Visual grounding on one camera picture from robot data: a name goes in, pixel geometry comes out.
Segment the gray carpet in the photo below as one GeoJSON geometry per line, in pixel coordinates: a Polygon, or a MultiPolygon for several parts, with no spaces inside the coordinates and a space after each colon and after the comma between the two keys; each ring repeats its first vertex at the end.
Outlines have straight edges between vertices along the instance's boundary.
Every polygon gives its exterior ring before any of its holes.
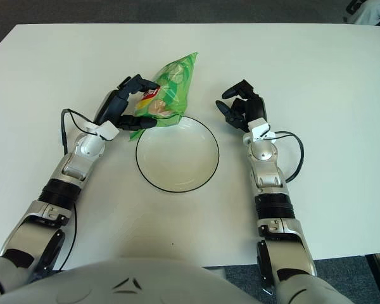
{"type": "Polygon", "coordinates": [[[16,24],[92,22],[341,23],[340,0],[0,0],[0,41],[16,24]]]}
{"type": "MultiPolygon", "coordinates": [[[[0,42],[19,23],[341,23],[349,0],[0,0],[0,42]]],[[[380,303],[362,256],[316,261],[319,277],[355,303],[380,303]]],[[[227,278],[264,303],[256,265],[226,267],[227,278]]]]}
{"type": "MultiPolygon", "coordinates": [[[[315,261],[318,276],[356,304],[380,304],[380,293],[364,256],[315,261]]],[[[227,280],[263,303],[276,303],[256,281],[257,265],[225,267],[227,280]]]]}

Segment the food package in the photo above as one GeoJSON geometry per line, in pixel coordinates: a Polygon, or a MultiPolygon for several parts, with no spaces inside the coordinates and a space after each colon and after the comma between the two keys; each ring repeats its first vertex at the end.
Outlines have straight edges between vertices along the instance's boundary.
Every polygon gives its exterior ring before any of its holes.
{"type": "MultiPolygon", "coordinates": [[[[187,108],[187,94],[196,56],[197,53],[193,53],[165,65],[153,79],[160,87],[144,93],[136,103],[134,115],[157,119],[157,127],[178,124],[187,108]]],[[[142,132],[135,131],[130,138],[138,138],[142,132]]]]}

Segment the wire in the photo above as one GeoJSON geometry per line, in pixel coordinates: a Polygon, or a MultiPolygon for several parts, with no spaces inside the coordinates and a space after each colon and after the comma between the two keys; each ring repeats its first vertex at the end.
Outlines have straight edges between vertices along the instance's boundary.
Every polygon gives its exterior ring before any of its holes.
{"type": "Polygon", "coordinates": [[[300,173],[300,170],[301,170],[301,168],[303,166],[303,162],[304,162],[304,145],[303,145],[303,142],[301,141],[301,139],[296,134],[288,132],[288,131],[277,131],[277,132],[274,132],[274,133],[275,134],[287,134],[287,135],[279,136],[279,137],[275,137],[275,138],[265,138],[265,140],[266,141],[271,141],[272,139],[280,139],[280,138],[285,138],[285,137],[292,136],[292,137],[294,137],[297,140],[298,145],[300,146],[300,161],[298,162],[297,168],[293,172],[293,174],[291,174],[286,179],[286,182],[291,182],[293,179],[295,179],[297,177],[297,175],[300,173]]]}
{"type": "Polygon", "coordinates": [[[266,132],[264,132],[260,137],[263,137],[264,135],[266,135],[267,133],[269,133],[270,129],[272,128],[271,125],[269,125],[269,128],[267,129],[266,132]]]}
{"type": "Polygon", "coordinates": [[[77,235],[77,212],[76,212],[76,204],[73,204],[73,211],[74,211],[74,214],[75,214],[75,232],[73,233],[72,245],[70,245],[70,249],[69,249],[68,255],[66,256],[65,261],[63,261],[63,264],[62,264],[61,267],[59,268],[58,272],[61,272],[61,271],[62,271],[63,266],[65,266],[66,262],[68,261],[69,256],[70,256],[70,254],[72,253],[72,249],[73,249],[73,246],[75,245],[75,241],[76,241],[76,235],[77,235]]]}
{"type": "Polygon", "coordinates": [[[73,111],[71,109],[63,109],[61,113],[61,136],[62,136],[62,146],[63,146],[63,154],[66,155],[68,154],[68,140],[67,140],[67,135],[66,135],[66,130],[65,130],[65,114],[69,113],[70,117],[72,118],[73,123],[75,124],[76,128],[78,128],[80,131],[86,134],[91,134],[91,135],[97,135],[96,133],[90,133],[88,131],[82,130],[76,123],[75,118],[73,117],[73,114],[76,114],[77,116],[83,118],[86,122],[92,122],[89,120],[87,117],[84,115],[80,114],[79,112],[73,111]]]}

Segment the plate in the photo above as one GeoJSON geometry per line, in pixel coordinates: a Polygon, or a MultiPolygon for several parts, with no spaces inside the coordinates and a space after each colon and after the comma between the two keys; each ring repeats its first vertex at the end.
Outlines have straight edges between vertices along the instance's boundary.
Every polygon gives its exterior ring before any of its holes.
{"type": "Polygon", "coordinates": [[[175,193],[195,190],[214,175],[217,141],[201,122],[182,117],[177,125],[145,130],[137,142],[139,171],[155,187],[175,193]]]}

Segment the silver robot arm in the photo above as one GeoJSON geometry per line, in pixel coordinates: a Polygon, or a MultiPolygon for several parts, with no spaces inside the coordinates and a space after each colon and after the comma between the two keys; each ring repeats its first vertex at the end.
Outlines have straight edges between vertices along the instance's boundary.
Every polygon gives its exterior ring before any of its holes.
{"type": "MultiPolygon", "coordinates": [[[[152,118],[122,115],[128,105],[129,94],[157,87],[140,75],[126,78],[104,99],[94,123],[84,123],[86,131],[82,130],[83,133],[76,138],[74,150],[67,153],[65,148],[65,156],[39,199],[31,203],[3,245],[0,252],[0,295],[29,283],[36,274],[42,276],[53,269],[65,239],[61,228],[67,225],[96,160],[103,155],[105,142],[117,136],[118,128],[137,130],[156,125],[152,118]]],[[[74,111],[66,109],[62,117],[66,112],[74,111]]]]}
{"type": "Polygon", "coordinates": [[[87,131],[75,142],[53,172],[39,199],[33,201],[5,241],[0,252],[0,295],[23,286],[53,269],[66,225],[94,163],[119,130],[109,121],[86,123],[87,131]]]}
{"type": "Polygon", "coordinates": [[[286,179],[277,166],[276,134],[270,131],[263,99],[242,82],[222,97],[236,98],[231,108],[217,101],[225,120],[246,132],[243,136],[251,166],[250,181],[258,214],[258,263],[263,289],[279,303],[352,303],[327,282],[316,277],[314,261],[295,218],[286,179]]]}

